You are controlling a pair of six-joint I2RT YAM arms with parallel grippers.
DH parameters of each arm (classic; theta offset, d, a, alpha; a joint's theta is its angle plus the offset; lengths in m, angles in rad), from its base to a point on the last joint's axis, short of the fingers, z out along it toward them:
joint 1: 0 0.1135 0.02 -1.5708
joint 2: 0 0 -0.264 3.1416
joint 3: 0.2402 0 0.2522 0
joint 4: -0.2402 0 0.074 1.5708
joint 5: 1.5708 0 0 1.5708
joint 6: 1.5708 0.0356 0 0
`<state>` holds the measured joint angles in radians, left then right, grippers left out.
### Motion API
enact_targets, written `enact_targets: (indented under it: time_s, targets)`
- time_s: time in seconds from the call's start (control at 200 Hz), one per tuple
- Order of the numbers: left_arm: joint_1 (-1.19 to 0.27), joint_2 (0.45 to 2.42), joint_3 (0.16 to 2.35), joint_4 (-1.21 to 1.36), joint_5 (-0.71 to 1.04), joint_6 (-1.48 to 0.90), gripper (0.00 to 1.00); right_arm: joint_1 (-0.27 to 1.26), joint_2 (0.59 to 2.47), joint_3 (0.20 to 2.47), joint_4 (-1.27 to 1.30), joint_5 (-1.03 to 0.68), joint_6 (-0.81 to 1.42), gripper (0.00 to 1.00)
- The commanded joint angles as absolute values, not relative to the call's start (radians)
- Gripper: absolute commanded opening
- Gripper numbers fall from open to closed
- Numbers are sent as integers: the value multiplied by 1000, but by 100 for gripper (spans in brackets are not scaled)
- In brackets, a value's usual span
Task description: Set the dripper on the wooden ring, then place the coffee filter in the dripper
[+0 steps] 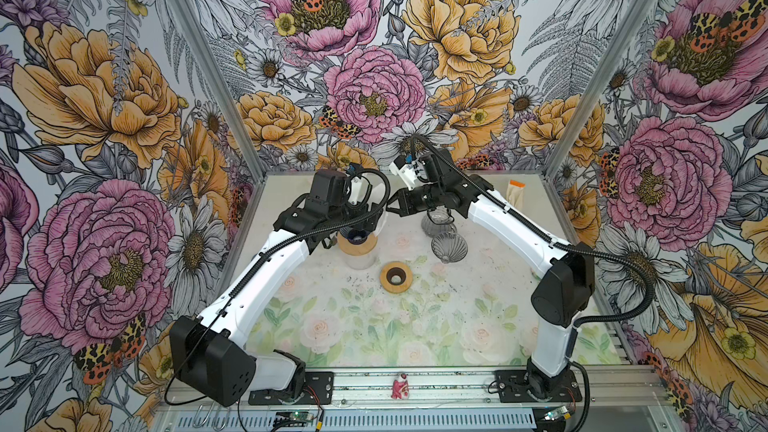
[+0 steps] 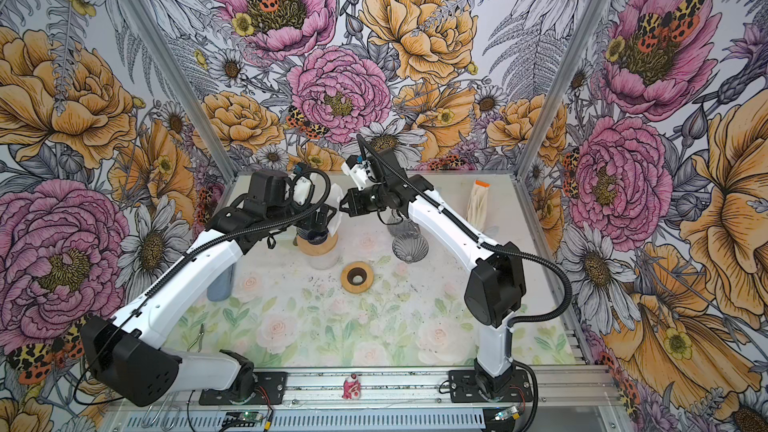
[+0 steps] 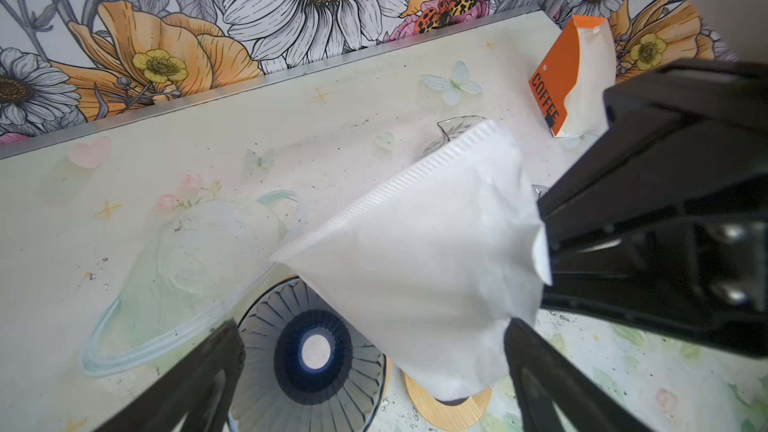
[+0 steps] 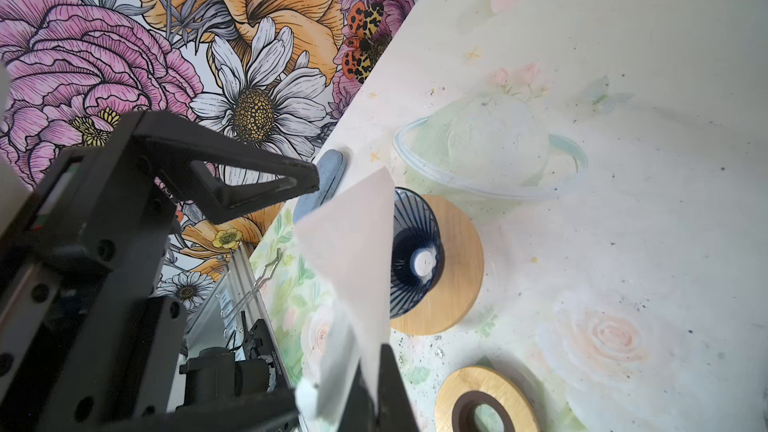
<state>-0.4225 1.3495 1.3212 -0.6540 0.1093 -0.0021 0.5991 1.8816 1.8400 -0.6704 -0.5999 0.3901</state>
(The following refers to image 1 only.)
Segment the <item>wooden dripper ring stand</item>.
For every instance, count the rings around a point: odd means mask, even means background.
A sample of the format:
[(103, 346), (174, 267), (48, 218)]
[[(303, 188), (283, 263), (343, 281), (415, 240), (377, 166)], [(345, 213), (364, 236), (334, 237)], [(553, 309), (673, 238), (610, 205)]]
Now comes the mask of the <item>wooden dripper ring stand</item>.
[(349, 237), (338, 234), (338, 245), (340, 250), (351, 257), (361, 257), (370, 254), (378, 243), (378, 237), (373, 234), (355, 235), (350, 233)]

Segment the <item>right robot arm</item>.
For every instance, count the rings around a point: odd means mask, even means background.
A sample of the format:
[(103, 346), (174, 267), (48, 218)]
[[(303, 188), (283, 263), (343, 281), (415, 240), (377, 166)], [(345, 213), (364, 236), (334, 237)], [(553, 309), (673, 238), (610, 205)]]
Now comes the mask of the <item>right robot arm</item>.
[(404, 184), (388, 201), (390, 212), (407, 217), (439, 207), (455, 211), (494, 234), (539, 278), (531, 295), (538, 335), (523, 384), (535, 400), (554, 398), (570, 382), (578, 322), (595, 289), (594, 260), (587, 256), (591, 248), (541, 229), (490, 182), (456, 167), (447, 152), (399, 156), (388, 171)]

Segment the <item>blue glass dripper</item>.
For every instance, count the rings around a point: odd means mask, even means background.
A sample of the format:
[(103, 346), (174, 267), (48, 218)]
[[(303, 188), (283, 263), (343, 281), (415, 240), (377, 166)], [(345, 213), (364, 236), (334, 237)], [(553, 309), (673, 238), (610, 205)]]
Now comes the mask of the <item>blue glass dripper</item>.
[(347, 228), (342, 236), (353, 246), (364, 244), (371, 235), (369, 231), (355, 228)]

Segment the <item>orange coffee filter pack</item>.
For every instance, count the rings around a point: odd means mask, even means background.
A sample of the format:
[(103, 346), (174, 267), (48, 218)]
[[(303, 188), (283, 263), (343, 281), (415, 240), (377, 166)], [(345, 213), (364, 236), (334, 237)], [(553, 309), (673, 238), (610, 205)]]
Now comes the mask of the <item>orange coffee filter pack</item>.
[(510, 180), (506, 190), (506, 200), (513, 207), (520, 209), (524, 203), (526, 185), (516, 180)]

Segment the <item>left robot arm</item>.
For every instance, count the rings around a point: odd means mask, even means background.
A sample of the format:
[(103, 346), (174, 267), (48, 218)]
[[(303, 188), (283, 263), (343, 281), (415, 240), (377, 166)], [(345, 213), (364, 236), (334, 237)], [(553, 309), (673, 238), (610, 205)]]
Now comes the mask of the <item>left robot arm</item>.
[(345, 227), (375, 227), (384, 208), (381, 201), (367, 209), (343, 205), (312, 211), (305, 203), (284, 210), (236, 282), (196, 317), (183, 316), (172, 325), (173, 378), (224, 407), (239, 401), (254, 381), (268, 389), (288, 388), (299, 365), (280, 353), (262, 357), (247, 353), (245, 342), (252, 327), (318, 243)]

